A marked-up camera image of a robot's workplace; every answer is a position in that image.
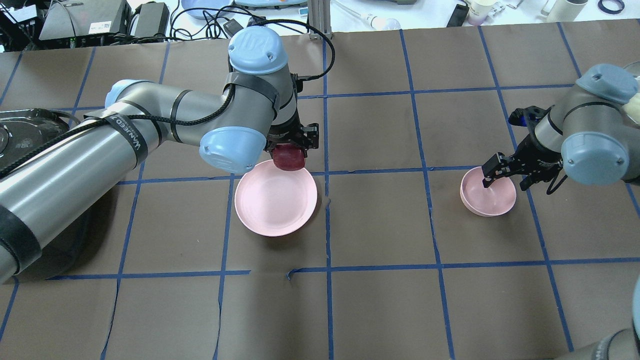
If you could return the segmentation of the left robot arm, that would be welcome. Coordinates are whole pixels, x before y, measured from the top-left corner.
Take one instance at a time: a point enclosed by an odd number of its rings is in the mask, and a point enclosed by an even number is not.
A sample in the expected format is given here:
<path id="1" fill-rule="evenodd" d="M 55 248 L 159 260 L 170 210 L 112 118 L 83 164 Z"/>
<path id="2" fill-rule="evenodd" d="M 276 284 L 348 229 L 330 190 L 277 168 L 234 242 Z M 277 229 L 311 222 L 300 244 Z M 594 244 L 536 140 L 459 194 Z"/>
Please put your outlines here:
<path id="1" fill-rule="evenodd" d="M 196 146 L 230 174 L 258 166 L 262 152 L 281 170 L 306 164 L 320 142 L 302 125 L 298 94 L 320 75 L 290 72 L 281 37 L 268 22 L 241 29 L 228 46 L 221 95 L 150 80 L 119 80 L 105 107 L 1 170 L 1 281 L 20 274 L 43 249 L 163 142 Z"/>

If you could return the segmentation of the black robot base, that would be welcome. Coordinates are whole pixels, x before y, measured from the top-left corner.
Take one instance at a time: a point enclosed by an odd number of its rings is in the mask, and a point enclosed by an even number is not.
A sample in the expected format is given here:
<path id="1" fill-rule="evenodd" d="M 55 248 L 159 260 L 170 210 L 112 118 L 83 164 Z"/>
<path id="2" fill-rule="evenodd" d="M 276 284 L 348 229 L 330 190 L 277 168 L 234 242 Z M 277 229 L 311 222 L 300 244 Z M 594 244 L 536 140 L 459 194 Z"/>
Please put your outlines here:
<path id="1" fill-rule="evenodd" d="M 29 152 L 71 129 L 80 120 L 69 112 L 30 108 L 0 112 L 0 167 L 18 161 Z"/>

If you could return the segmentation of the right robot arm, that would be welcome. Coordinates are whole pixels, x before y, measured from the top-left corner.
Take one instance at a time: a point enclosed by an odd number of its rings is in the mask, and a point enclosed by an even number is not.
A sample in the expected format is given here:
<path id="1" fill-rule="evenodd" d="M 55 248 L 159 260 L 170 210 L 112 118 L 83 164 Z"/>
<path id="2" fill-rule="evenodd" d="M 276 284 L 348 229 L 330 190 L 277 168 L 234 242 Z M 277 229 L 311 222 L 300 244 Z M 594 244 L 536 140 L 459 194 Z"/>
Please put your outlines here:
<path id="1" fill-rule="evenodd" d="M 639 93 L 639 63 L 596 64 L 547 109 L 517 108 L 509 124 L 528 134 L 514 154 L 497 152 L 482 165 L 484 188 L 498 179 L 523 176 L 526 191 L 548 183 L 552 194 L 560 171 L 583 185 L 639 185 L 639 117 L 629 104 Z"/>

